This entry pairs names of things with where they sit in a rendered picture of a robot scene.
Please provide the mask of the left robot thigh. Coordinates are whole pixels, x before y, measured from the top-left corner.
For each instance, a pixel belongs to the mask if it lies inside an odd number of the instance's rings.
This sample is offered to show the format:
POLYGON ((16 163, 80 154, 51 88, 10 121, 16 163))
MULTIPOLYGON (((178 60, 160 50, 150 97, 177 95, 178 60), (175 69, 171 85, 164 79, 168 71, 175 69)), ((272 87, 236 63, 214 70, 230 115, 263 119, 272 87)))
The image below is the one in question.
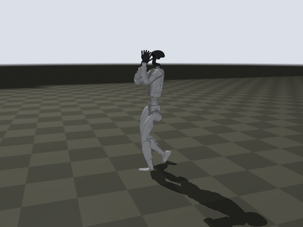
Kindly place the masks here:
POLYGON ((142 128, 142 133, 141 133, 141 144, 143 145, 143 142, 145 140, 150 142, 151 141, 147 138, 147 136, 151 133, 152 129, 154 128, 154 122, 159 122, 162 118, 162 115, 160 114, 159 110, 155 109, 155 111, 152 111, 148 117, 146 118, 143 128, 142 128))

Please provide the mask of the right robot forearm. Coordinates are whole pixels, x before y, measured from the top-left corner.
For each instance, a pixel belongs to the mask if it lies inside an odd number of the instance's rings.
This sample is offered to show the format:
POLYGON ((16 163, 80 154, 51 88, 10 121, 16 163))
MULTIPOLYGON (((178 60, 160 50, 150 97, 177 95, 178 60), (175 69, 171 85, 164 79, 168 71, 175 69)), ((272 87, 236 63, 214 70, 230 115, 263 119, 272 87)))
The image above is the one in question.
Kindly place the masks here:
POLYGON ((134 78, 138 78, 138 79, 141 78, 141 67, 138 68, 138 71, 137 71, 137 73, 135 74, 134 78))

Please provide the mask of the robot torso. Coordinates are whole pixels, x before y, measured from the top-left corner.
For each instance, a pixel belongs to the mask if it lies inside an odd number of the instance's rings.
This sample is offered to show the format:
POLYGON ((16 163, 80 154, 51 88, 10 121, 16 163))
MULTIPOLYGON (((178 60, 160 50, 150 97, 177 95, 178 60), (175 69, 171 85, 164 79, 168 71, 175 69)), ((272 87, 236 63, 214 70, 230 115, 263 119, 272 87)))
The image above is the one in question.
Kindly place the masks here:
POLYGON ((151 113, 152 111, 155 111, 155 109, 161 110, 159 101, 156 97, 161 97, 162 89, 163 89, 163 82, 164 82, 164 70, 156 67, 154 69, 151 69, 149 72, 150 77, 151 74, 153 74, 157 69, 160 69, 163 72, 163 76, 156 79, 154 82, 152 82, 150 85, 148 85, 148 96, 152 96, 153 98, 150 98, 150 103, 148 104, 148 111, 151 113))

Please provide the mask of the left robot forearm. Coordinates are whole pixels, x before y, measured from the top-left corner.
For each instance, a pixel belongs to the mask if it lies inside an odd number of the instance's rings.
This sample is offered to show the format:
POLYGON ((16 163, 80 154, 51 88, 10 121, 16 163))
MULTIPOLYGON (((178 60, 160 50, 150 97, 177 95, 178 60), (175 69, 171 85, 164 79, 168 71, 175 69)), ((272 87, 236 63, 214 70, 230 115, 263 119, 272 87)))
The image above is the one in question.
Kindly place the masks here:
POLYGON ((149 82, 149 79, 148 79, 148 75, 147 75, 147 67, 146 67, 146 62, 142 62, 142 67, 141 67, 141 78, 143 79, 143 81, 145 83, 148 83, 149 82))

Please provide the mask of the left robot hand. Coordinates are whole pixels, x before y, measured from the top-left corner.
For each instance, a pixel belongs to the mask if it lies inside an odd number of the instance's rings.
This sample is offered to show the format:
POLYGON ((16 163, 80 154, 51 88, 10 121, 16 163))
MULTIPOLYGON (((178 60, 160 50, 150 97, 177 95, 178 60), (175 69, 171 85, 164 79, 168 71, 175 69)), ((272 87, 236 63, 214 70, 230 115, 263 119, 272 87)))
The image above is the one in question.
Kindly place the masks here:
MULTIPOLYGON (((152 54, 150 54, 150 56, 149 56, 149 51, 147 53, 147 50, 146 50, 146 52, 145 52, 145 50, 141 51, 141 52, 142 52, 142 55, 141 55, 142 62, 148 63, 147 61, 149 60, 149 58, 151 57, 152 54)), ((142 66, 142 62, 141 62, 141 66, 142 66)), ((146 67, 147 67, 147 64, 146 64, 146 67)))

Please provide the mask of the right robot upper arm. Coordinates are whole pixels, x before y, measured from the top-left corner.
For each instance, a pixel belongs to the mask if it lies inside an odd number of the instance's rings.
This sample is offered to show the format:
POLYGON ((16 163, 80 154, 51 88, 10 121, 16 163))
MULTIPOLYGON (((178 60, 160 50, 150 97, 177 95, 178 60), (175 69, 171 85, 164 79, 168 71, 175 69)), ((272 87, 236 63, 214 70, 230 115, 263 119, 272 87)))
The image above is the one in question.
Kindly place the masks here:
MULTIPOLYGON (((150 72, 150 70, 147 72, 148 76, 149 76, 149 72, 150 72)), ((135 84, 139 85, 142 82, 142 78, 140 78, 140 79, 134 78, 134 82, 135 82, 135 84)))

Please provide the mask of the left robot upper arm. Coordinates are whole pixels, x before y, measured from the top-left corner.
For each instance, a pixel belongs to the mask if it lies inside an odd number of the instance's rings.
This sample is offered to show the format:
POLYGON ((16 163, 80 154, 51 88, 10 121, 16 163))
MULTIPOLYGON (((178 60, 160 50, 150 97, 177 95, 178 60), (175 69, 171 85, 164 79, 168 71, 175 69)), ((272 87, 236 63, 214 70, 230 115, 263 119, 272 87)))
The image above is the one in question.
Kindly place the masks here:
POLYGON ((148 83, 145 83, 143 80, 142 80, 142 85, 143 86, 148 86, 150 85, 152 82, 154 82, 156 79, 160 78, 163 76, 163 72, 160 70, 160 69, 157 69, 153 74, 150 75, 149 77, 149 82, 148 83))

